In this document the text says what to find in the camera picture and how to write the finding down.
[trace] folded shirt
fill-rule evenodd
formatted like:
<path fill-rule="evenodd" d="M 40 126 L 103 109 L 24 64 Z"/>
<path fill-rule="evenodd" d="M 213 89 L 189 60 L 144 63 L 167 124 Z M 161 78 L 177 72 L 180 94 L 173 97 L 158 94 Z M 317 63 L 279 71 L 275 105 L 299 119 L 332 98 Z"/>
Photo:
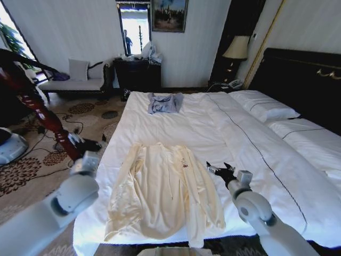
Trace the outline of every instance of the folded shirt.
<path fill-rule="evenodd" d="M 156 112 L 178 113 L 183 101 L 183 94 L 177 93 L 168 96 L 155 96 L 154 93 L 149 93 L 148 98 L 150 100 L 148 106 L 149 114 Z"/>

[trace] mirror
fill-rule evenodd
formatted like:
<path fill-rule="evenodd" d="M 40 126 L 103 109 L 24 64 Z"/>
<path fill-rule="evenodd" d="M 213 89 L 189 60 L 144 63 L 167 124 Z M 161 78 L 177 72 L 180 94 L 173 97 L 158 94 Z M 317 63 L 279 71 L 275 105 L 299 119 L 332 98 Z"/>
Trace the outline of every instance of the mirror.
<path fill-rule="evenodd" d="M 126 55 L 141 54 L 151 41 L 150 1 L 116 1 Z"/>

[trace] floral rug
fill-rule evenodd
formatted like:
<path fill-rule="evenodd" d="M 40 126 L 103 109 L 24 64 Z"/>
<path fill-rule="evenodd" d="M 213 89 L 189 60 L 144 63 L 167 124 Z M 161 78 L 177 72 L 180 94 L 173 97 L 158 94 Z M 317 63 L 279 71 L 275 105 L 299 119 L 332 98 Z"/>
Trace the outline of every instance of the floral rug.
<path fill-rule="evenodd" d="M 118 96 L 109 100 L 75 99 L 51 93 L 50 98 L 51 102 L 46 105 L 58 115 L 66 130 L 78 129 L 83 138 L 96 141 L 101 141 L 104 135 L 109 142 L 125 107 L 125 102 Z M 45 133 L 34 115 L 9 128 L 27 140 L 29 149 L 19 160 L 0 167 L 0 224 L 55 191 L 69 176 L 72 166 L 66 152 L 56 145 L 53 133 Z M 76 255 L 72 247 L 72 230 L 73 223 L 40 255 Z M 159 246 L 187 246 L 187 243 Z M 151 247 L 155 245 L 100 245 L 95 255 L 137 255 Z M 220 255 L 266 255 L 257 236 L 211 239 L 205 241 L 205 248 Z"/>

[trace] bedding stripe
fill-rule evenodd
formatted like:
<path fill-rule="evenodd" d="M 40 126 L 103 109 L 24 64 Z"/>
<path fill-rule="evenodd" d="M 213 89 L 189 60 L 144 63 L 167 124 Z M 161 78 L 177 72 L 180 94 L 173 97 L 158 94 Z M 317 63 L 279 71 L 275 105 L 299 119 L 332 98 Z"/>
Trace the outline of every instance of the bedding stripe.
<path fill-rule="evenodd" d="M 307 229 L 307 227 L 308 227 L 308 222 L 307 222 L 307 219 L 306 219 L 306 217 L 305 217 L 305 215 L 304 215 L 304 213 L 303 213 L 303 211 L 302 211 L 302 209 L 301 209 L 301 207 L 300 207 L 300 205 L 297 203 L 297 201 L 295 200 L 295 198 L 293 197 L 293 195 L 291 194 L 291 192 L 289 191 L 289 189 L 283 184 L 283 182 L 280 180 L 280 178 L 278 178 L 278 176 L 276 175 L 276 173 L 275 173 L 275 171 L 269 166 L 269 164 L 267 163 L 267 161 L 265 160 L 265 158 L 264 158 L 264 156 L 263 156 L 263 154 L 262 154 L 262 152 L 259 150 L 259 148 L 252 142 L 252 140 L 251 140 L 251 138 L 249 137 L 249 135 L 243 130 L 243 128 L 242 127 L 240 127 L 240 125 L 238 125 L 232 118 L 231 118 L 231 116 L 228 114 L 228 113 L 226 113 L 224 110 L 222 110 L 221 109 L 221 107 L 217 104 L 217 102 L 215 102 L 211 97 L 210 97 L 210 95 L 209 94 L 207 94 L 207 93 L 205 93 L 205 95 L 207 95 L 209 98 L 210 98 L 210 100 L 212 101 L 212 102 L 214 102 L 216 105 L 217 105 L 217 107 L 220 109 L 220 111 L 221 112 L 224 112 L 228 117 L 229 117 L 229 119 L 246 135 L 246 137 L 248 138 L 248 140 L 251 142 L 251 144 L 257 149 L 257 151 L 259 152 L 259 154 L 261 155 L 261 157 L 262 157 L 262 160 L 263 160 L 263 162 L 266 164 L 266 166 L 272 171 L 272 173 L 273 173 L 273 175 L 276 177 L 276 179 L 281 183 L 281 185 L 284 187 L 284 189 L 288 192 L 288 194 L 290 195 L 290 197 L 294 200 L 294 202 L 295 202 L 295 204 L 297 205 L 297 207 L 298 207 L 298 209 L 299 209 L 299 211 L 300 211 L 300 213 L 301 213 L 301 215 L 302 215 L 302 217 L 303 217 L 303 219 L 304 219 L 304 222 L 305 222 L 305 224 L 304 224 L 304 229 L 303 229 L 303 231 L 302 231 L 302 233 L 301 233 L 301 235 L 302 234 L 304 234 L 304 232 L 306 231 L 306 229 Z"/>
<path fill-rule="evenodd" d="M 288 132 L 282 139 L 284 139 L 286 136 L 288 136 L 289 134 L 293 132 L 306 132 L 306 131 L 318 131 L 318 130 L 325 130 L 325 128 L 291 131 L 291 132 Z"/>
<path fill-rule="evenodd" d="M 251 108 L 250 108 L 250 110 L 249 111 L 251 111 L 251 109 L 253 109 L 254 108 L 254 106 L 256 106 L 256 105 L 260 105 L 260 104 L 268 104 L 268 103 L 278 103 L 278 101 L 270 101 L 270 102 L 261 102 L 261 103 L 256 103 L 256 104 L 254 104 Z"/>

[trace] white pillow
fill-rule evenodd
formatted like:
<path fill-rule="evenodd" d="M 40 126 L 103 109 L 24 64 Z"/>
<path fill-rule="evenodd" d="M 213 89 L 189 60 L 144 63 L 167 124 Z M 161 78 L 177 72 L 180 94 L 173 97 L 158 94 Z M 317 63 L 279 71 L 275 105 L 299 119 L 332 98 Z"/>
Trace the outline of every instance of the white pillow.
<path fill-rule="evenodd" d="M 99 62 L 95 64 L 94 67 L 89 67 L 87 75 L 91 79 L 96 79 L 96 78 L 102 78 L 103 77 L 103 67 L 105 65 L 105 62 Z"/>
<path fill-rule="evenodd" d="M 75 81 L 87 81 L 88 61 L 69 59 L 70 79 Z"/>
<path fill-rule="evenodd" d="M 341 188 L 341 137 L 306 119 L 267 124 L 305 159 Z"/>
<path fill-rule="evenodd" d="M 229 95 L 259 121 L 287 119 L 299 116 L 292 108 L 258 91 L 230 92 Z"/>

